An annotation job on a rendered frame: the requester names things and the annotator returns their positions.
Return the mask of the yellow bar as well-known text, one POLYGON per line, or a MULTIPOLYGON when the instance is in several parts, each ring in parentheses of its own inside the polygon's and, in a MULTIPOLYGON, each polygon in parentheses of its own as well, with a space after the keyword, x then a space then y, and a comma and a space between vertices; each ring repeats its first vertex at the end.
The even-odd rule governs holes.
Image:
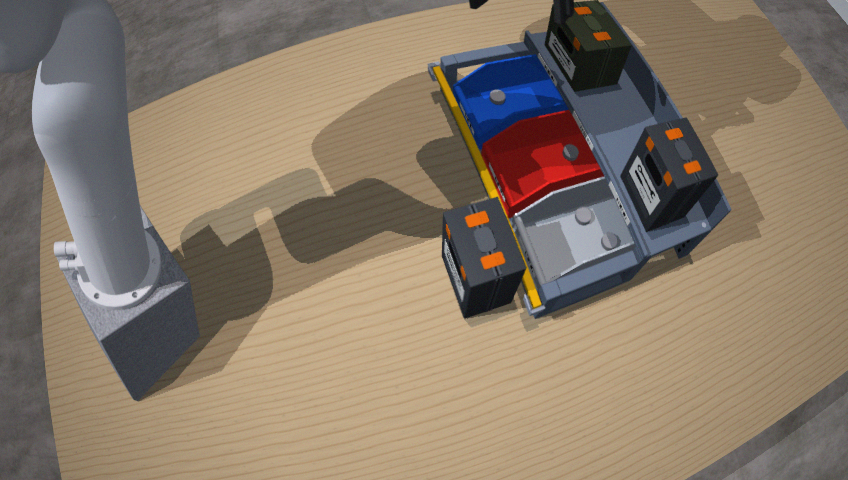
MULTIPOLYGON (((496 190, 496 187, 495 187, 495 185, 494 185, 494 183, 493 183, 493 180, 492 180, 492 178, 491 178, 491 176, 490 176, 490 174, 489 174, 489 171, 488 171, 488 169, 487 169, 487 167, 486 167, 486 164, 485 164, 485 162, 484 162, 484 160, 483 160, 483 158, 482 158, 482 155, 481 155, 481 153, 480 153, 480 151, 479 151, 479 149, 478 149, 478 147, 477 147, 477 144, 476 144, 476 142, 475 142, 475 140, 474 140, 474 138, 473 138, 473 136, 472 136, 472 133, 471 133, 471 131, 470 131, 470 129, 469 129, 469 127, 468 127, 467 123, 466 123, 466 120, 465 120, 465 118, 464 118, 464 116, 463 116, 463 114, 462 114, 462 112, 461 112, 461 110, 460 110, 460 108, 459 108, 459 106, 458 106, 458 103, 457 103, 457 101, 456 101, 456 99, 455 99, 455 97, 454 97, 454 95, 453 95, 453 93, 452 93, 452 91, 451 91, 451 89, 450 89, 450 87, 449 87, 449 85, 448 85, 448 83, 447 83, 447 81, 446 81, 446 79, 445 79, 445 77, 444 77, 443 73, 442 73, 442 70, 441 70, 440 66, 433 67, 433 72, 434 72, 434 74, 435 74, 435 76, 436 76, 436 79, 437 79, 437 81, 438 81, 438 83, 439 83, 439 85, 440 85, 440 87, 441 87, 441 89, 442 89, 442 91, 443 91, 443 93, 444 93, 444 96, 445 96, 445 98, 446 98, 446 100, 447 100, 447 102, 448 102, 448 104, 449 104, 449 106, 450 106, 450 109, 451 109, 451 111, 452 111, 452 113, 453 113, 453 115, 454 115, 454 117, 455 117, 455 119, 456 119, 456 122, 457 122, 457 124, 458 124, 458 126, 459 126, 459 128, 460 128, 460 130, 461 130, 461 133, 462 133, 462 135, 463 135, 463 137, 464 137, 464 139, 465 139, 465 142, 466 142, 466 144, 467 144, 467 146, 468 146, 468 148, 469 148, 469 151, 470 151, 470 153, 471 153, 471 155, 472 155, 472 157, 473 157, 473 160, 474 160, 474 162, 475 162, 475 164, 476 164, 476 167, 477 167, 477 169, 478 169, 478 171, 479 171, 479 174, 480 174, 480 176, 481 176, 481 178, 482 178, 482 181, 483 181, 483 183, 484 183, 484 185, 485 185, 485 188, 486 188, 486 190, 487 190, 487 192, 488 192, 489 197, 490 197, 490 198, 498 197, 498 198, 499 198, 499 200, 500 200, 500 202, 501 202, 501 199, 500 199, 500 197, 499 197, 499 194, 498 194, 498 192, 497 192, 497 190, 496 190)), ((513 228, 512 228, 512 226, 511 226, 511 223, 510 223, 510 221, 509 221, 509 218, 508 218, 508 216, 507 216, 507 214, 506 214, 506 211, 505 211, 505 209, 504 209, 504 206, 503 206, 502 202, 501 202, 501 205, 502 205, 503 210, 504 210, 504 212, 505 212, 505 215, 506 215, 506 217, 507 217, 507 219, 508 219, 508 222, 509 222, 509 224, 510 224, 510 227, 511 227, 511 229, 512 229, 512 232, 513 232, 513 234, 514 234, 514 236, 515 236, 515 233, 514 233, 514 231, 513 231, 513 228)), ((516 241, 517 241, 516 236, 515 236, 515 239, 516 239, 516 241)), ((517 241, 517 244, 518 244, 518 246, 519 246, 518 241, 517 241)), ((522 253, 522 251, 521 251, 520 246, 519 246, 519 249, 520 249, 521 255, 522 255, 523 259, 524 259, 524 256, 523 256, 523 253, 522 253)), ((525 262, 525 264, 526 264, 525 259, 524 259, 524 262, 525 262)), ((532 306, 532 308, 533 308, 533 309, 535 309, 535 308, 538 308, 538 307, 540 307, 540 306, 541 306, 541 301, 540 301, 540 299, 539 299, 539 296, 538 296, 537 290, 536 290, 536 288, 535 288, 535 285, 534 285, 534 282, 533 282, 533 280, 532 280, 532 277, 531 277, 531 274, 530 274, 530 272, 529 272, 529 269, 528 269, 527 264, 526 264, 526 267, 527 267, 527 269, 526 269, 525 274, 524 274, 524 276, 523 276, 523 278, 522 278, 522 281, 523 281, 523 284, 524 284, 524 286, 525 286, 525 289, 526 289, 527 295, 528 295, 528 297, 529 297, 529 300, 530 300, 531 306, 532 306)))

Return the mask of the red bin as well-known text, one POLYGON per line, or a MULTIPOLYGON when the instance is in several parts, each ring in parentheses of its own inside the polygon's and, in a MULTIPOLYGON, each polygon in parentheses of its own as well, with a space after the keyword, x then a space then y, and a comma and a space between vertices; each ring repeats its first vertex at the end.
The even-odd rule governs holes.
POLYGON ((509 218, 553 191, 604 177, 570 110, 512 124, 486 141, 485 164, 509 218), (567 144, 579 150, 574 161, 563 156, 567 144))

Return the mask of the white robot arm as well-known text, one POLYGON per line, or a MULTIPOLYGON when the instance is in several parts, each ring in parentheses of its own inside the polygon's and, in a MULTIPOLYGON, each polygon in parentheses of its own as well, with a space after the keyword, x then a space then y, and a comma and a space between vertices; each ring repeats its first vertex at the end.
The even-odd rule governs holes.
POLYGON ((76 270, 95 305, 131 308, 155 288, 161 256, 143 225, 125 38, 108 1, 0 0, 0 71, 38 63, 33 131, 74 239, 55 242, 54 254, 76 257, 60 260, 60 270, 76 270))

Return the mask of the olive green tool case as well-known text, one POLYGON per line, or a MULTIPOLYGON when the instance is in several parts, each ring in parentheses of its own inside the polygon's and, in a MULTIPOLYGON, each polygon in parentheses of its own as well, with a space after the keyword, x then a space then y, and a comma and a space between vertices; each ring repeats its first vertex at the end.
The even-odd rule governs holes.
POLYGON ((600 2, 574 2, 563 26, 553 6, 545 46, 573 91, 618 84, 632 45, 600 2))

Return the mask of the blue open bin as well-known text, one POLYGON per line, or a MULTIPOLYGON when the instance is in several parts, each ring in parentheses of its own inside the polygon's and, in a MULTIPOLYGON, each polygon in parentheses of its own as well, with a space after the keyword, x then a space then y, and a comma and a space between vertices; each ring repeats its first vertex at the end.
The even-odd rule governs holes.
POLYGON ((485 63, 457 82, 455 99, 479 150, 521 119, 569 110, 536 54, 485 63), (501 105, 490 101, 495 89, 501 105))

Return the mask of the grey open bin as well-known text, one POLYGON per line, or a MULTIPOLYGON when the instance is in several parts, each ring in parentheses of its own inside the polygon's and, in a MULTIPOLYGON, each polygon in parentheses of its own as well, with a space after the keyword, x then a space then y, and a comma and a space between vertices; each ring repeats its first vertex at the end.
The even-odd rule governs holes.
POLYGON ((605 177, 553 191, 526 207, 516 214, 514 233, 537 292, 542 284, 636 247, 605 177), (587 225, 575 220, 580 206, 591 211, 587 225), (607 232, 618 240, 610 251, 601 245, 607 232))

